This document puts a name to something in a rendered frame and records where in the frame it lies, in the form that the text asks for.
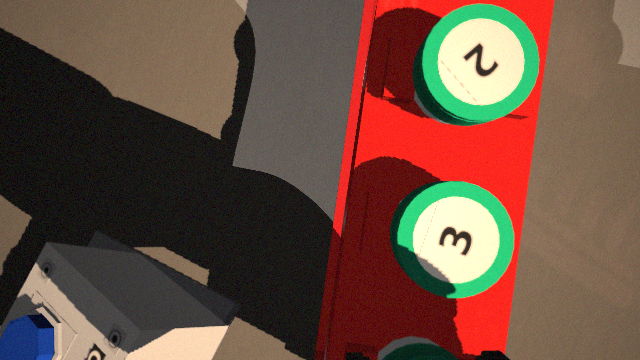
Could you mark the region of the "green cap with cream number 2 label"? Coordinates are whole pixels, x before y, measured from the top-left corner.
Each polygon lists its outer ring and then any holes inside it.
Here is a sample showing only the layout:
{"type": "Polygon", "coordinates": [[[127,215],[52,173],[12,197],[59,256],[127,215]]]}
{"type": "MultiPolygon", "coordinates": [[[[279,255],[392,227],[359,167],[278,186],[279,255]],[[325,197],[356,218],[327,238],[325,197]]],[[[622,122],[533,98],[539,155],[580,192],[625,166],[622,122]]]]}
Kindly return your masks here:
{"type": "Polygon", "coordinates": [[[422,105],[439,120],[476,126],[517,109],[539,73],[536,40],[511,11],[493,4],[459,7],[430,30],[413,62],[422,105]]]}

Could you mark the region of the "red tube rack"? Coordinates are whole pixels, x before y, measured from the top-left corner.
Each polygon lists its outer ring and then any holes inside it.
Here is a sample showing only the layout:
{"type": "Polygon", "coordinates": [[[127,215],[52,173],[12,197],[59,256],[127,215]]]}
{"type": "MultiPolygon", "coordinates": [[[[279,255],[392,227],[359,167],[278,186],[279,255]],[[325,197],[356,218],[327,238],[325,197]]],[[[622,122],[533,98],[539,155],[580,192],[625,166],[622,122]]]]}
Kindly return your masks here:
{"type": "Polygon", "coordinates": [[[408,336],[427,338],[459,360],[475,360],[482,350],[505,354],[553,5],[365,0],[314,360],[346,360],[346,352],[377,360],[381,349],[408,336]],[[538,78],[522,105],[502,118],[442,124],[414,100],[414,58],[443,16],[477,3],[503,7],[528,26],[539,51],[538,78]],[[491,192],[514,228],[506,272],[472,297],[424,290],[402,270],[390,244],[399,202],[445,180],[491,192]]]}

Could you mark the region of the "beige button housing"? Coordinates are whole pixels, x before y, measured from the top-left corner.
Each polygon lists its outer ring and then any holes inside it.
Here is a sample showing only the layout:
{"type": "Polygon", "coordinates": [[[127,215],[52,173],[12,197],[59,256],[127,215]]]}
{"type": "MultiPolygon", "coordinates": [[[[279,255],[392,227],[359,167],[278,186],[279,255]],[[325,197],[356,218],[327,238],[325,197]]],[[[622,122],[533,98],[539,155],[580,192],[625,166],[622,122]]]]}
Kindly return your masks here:
{"type": "Polygon", "coordinates": [[[240,307],[98,230],[87,247],[46,242],[0,360],[212,360],[240,307]]]}

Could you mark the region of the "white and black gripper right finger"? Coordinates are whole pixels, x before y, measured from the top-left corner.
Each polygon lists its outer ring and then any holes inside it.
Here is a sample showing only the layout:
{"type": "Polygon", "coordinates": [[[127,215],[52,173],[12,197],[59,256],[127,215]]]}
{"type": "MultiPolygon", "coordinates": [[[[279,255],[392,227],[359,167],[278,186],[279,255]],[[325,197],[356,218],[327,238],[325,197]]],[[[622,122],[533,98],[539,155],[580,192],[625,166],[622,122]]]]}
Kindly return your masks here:
{"type": "Polygon", "coordinates": [[[500,350],[482,350],[480,355],[476,355],[475,360],[510,360],[500,350]]]}

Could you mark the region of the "green round cap with cream top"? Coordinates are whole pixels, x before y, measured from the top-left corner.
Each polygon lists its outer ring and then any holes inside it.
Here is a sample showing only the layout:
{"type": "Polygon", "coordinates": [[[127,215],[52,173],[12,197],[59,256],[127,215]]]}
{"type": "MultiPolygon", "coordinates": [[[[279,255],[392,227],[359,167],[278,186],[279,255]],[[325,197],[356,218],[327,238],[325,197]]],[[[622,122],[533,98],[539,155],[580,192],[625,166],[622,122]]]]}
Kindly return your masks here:
{"type": "Polygon", "coordinates": [[[428,343],[413,343],[401,346],[382,360],[459,360],[448,350],[428,343]]]}
{"type": "Polygon", "coordinates": [[[402,270],[421,288],[467,298],[492,287],[507,270],[514,229],[488,190],[457,180],[424,184],[404,197],[390,225],[390,244],[402,270]]]}

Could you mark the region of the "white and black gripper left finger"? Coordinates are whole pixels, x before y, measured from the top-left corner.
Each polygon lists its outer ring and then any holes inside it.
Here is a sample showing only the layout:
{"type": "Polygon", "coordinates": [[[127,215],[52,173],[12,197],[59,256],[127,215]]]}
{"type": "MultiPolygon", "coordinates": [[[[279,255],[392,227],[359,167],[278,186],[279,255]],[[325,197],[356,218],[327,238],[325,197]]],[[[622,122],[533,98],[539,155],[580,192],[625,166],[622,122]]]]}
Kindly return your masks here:
{"type": "Polygon", "coordinates": [[[346,352],[346,360],[370,360],[370,358],[364,357],[362,352],[346,352]]]}

